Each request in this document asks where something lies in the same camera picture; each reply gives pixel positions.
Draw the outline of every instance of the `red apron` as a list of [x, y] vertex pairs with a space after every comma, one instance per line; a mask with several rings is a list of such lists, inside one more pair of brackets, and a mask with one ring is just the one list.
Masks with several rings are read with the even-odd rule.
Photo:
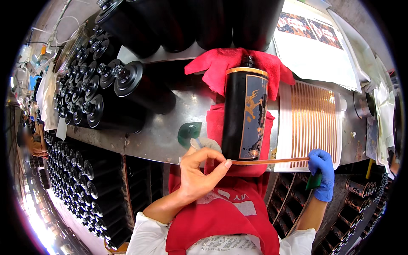
[[[279, 239], [269, 222], [263, 196], [269, 174], [259, 178], [224, 177], [209, 194], [184, 207], [173, 220], [166, 241], [169, 255], [185, 255], [198, 240], [214, 235], [250, 234], [265, 255], [279, 254]], [[170, 174], [169, 191], [180, 187]]]

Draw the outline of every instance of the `red towel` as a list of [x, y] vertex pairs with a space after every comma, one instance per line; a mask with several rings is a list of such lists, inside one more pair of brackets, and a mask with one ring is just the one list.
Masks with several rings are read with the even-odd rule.
[[184, 73], [192, 74], [208, 69], [203, 76], [203, 81], [212, 91], [224, 96], [225, 72], [227, 69], [239, 67], [244, 54], [253, 56], [256, 67], [268, 73], [270, 99], [276, 100], [279, 80], [290, 85], [295, 84], [292, 71], [284, 66], [277, 56], [244, 48], [220, 48], [207, 51], [186, 65]]
[[[269, 140], [271, 137], [271, 129], [273, 120], [275, 118], [267, 111], [264, 139], [262, 141], [261, 153], [259, 159], [267, 160], [269, 155]], [[207, 111], [207, 136], [210, 139], [215, 140], [219, 145], [222, 144], [222, 129], [224, 127], [224, 104], [212, 105], [210, 110]], [[213, 161], [207, 161], [204, 168], [204, 174], [211, 173], [218, 165], [218, 162], [213, 164]], [[232, 165], [227, 172], [227, 176], [240, 176], [240, 177], [259, 177], [265, 170], [267, 165], [254, 165], [254, 166], [237, 166]]]

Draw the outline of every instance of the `white sleeve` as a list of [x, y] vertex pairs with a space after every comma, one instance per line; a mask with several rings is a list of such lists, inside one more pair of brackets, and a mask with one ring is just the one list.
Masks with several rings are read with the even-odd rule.
[[280, 255], [312, 254], [312, 243], [315, 240], [316, 230], [296, 230], [280, 241]]
[[135, 228], [126, 251], [126, 255], [166, 254], [166, 238], [169, 229], [163, 224], [138, 212]]

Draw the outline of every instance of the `white shirt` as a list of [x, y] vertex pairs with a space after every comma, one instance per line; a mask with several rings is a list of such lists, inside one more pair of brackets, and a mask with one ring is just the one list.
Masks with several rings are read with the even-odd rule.
[[[126, 255], [166, 255], [166, 238], [169, 232], [163, 224], [138, 212], [135, 228]], [[297, 230], [290, 236], [279, 238], [280, 255], [312, 253], [315, 229]], [[187, 255], [261, 255], [260, 249], [251, 241], [250, 235], [216, 235], [206, 237], [193, 244]]]

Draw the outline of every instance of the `red cloth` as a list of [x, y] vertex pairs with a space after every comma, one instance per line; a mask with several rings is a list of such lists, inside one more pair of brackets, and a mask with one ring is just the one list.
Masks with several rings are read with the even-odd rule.
[[[260, 160], [267, 160], [269, 155], [269, 140], [271, 137], [271, 129], [273, 120], [275, 118], [267, 111], [265, 121], [264, 138], [262, 140]], [[224, 127], [224, 104], [212, 105], [210, 110], [207, 111], [207, 136], [210, 139], [215, 140], [220, 146], [222, 144], [222, 129]], [[213, 163], [207, 161], [205, 164], [204, 174], [211, 173], [218, 165], [218, 162]], [[265, 170], [267, 165], [253, 165], [253, 166], [237, 166], [232, 165], [227, 172], [227, 176], [240, 176], [240, 177], [259, 177]]]
[[[175, 180], [179, 178], [171, 170], [170, 192], [180, 187]], [[202, 238], [242, 233], [258, 237], [263, 254], [278, 255], [278, 235], [269, 222], [264, 191], [259, 187], [256, 178], [224, 177], [213, 191], [177, 214], [169, 228], [166, 252], [185, 255]]]
[[253, 56], [256, 67], [268, 73], [268, 97], [270, 99], [276, 100], [279, 80], [289, 85], [295, 84], [292, 71], [284, 66], [277, 56], [244, 48], [209, 50], [186, 65], [184, 73], [192, 74], [208, 69], [203, 76], [203, 81], [212, 91], [224, 96], [225, 72], [227, 69], [239, 67], [244, 54]]

